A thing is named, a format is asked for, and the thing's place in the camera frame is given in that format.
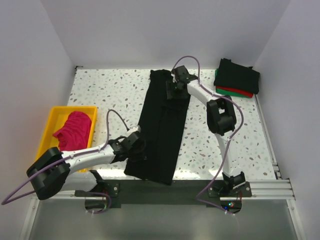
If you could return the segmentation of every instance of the black pants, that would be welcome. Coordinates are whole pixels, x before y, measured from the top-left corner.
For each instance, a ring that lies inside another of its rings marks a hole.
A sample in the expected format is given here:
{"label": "black pants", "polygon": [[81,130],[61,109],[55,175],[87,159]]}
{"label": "black pants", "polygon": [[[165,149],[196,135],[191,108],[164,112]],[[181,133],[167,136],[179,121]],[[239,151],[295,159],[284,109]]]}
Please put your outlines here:
{"label": "black pants", "polygon": [[146,160],[128,161],[124,173],[140,179],[171,184],[185,127],[188,99],[167,100],[168,70],[151,70],[150,85],[139,126],[146,139]]}

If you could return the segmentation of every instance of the red cloth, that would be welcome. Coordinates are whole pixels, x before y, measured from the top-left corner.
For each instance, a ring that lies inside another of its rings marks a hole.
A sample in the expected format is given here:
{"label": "red cloth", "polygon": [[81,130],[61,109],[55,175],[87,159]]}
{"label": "red cloth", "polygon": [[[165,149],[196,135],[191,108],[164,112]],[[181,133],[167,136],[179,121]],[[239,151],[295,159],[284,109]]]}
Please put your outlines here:
{"label": "red cloth", "polygon": [[243,90],[239,90],[239,89],[231,88],[231,87],[216,86],[216,88],[222,89],[222,90],[226,90],[226,91],[229,91],[229,92],[234,92],[234,93],[242,94],[242,95],[245,95],[245,96],[247,96],[247,97],[249,97],[249,98],[252,98],[253,95],[254,95],[254,94],[251,93],[251,92],[243,91]]}
{"label": "red cloth", "polygon": [[86,149],[90,128],[90,117],[81,111],[74,111],[69,114],[63,127],[56,131],[53,136],[59,140],[60,151]]}

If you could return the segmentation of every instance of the black garment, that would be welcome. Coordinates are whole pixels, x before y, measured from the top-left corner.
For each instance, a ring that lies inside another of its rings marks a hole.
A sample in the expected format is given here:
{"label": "black garment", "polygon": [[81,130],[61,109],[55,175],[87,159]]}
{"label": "black garment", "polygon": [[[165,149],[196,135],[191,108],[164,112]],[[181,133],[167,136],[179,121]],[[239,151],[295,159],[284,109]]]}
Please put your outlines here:
{"label": "black garment", "polygon": [[259,77],[260,73],[252,70],[252,68],[235,64],[224,58],[220,60],[214,85],[258,94]]}
{"label": "black garment", "polygon": [[151,70],[139,126],[146,139],[146,160],[128,161],[126,175],[171,184],[184,132],[188,99],[167,100],[168,70]]}

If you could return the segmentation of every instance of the stack of folded clothes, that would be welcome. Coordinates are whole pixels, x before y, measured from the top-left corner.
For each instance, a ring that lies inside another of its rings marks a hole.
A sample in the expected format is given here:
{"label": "stack of folded clothes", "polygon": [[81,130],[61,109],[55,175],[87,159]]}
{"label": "stack of folded clothes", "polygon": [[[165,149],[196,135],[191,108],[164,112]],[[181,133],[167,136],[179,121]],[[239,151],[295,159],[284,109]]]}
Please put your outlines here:
{"label": "stack of folded clothes", "polygon": [[259,92],[260,73],[223,58],[215,71],[215,91],[218,94],[252,98]]}

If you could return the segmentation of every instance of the floor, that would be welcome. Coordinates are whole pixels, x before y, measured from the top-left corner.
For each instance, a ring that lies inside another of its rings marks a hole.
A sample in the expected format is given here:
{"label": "floor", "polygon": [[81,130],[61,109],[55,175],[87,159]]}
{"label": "floor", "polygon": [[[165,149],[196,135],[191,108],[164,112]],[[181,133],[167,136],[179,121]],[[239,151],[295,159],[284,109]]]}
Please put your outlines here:
{"label": "floor", "polygon": [[[106,140],[106,113],[118,111],[128,126],[138,123],[145,95],[149,86],[150,69],[78,69],[69,97],[69,106],[97,106],[98,117],[92,146]],[[215,70],[204,69],[200,73],[203,84],[213,89]],[[247,180],[276,179],[272,157],[254,98],[232,97],[241,106],[244,125],[235,136],[239,164]],[[236,111],[237,125],[240,114]],[[116,138],[126,132],[117,116],[110,117],[110,136]],[[222,161],[218,142],[208,130],[206,109],[193,96],[190,99],[182,143],[174,180],[210,180]],[[104,178],[136,179],[124,174],[126,162],[95,166]]]}

